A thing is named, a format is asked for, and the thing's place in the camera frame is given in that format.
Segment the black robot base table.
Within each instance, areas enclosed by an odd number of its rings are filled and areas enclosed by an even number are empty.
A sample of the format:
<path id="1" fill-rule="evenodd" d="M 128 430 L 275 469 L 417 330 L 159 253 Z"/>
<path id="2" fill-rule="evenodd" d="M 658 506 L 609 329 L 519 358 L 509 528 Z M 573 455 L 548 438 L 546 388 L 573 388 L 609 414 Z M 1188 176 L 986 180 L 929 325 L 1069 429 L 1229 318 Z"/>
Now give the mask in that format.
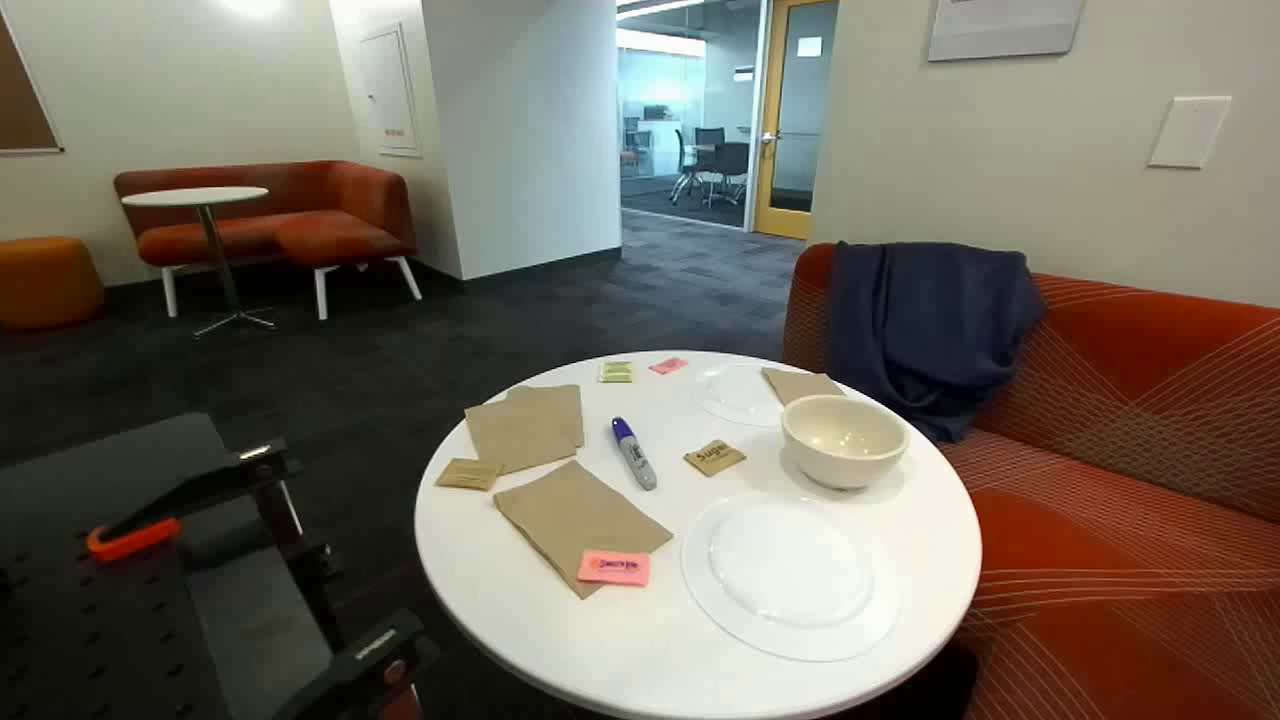
<path id="1" fill-rule="evenodd" d="M 0 469 L 0 720 L 238 720 L 176 549 L 97 564 L 84 534 L 228 447 L 200 410 Z"/>

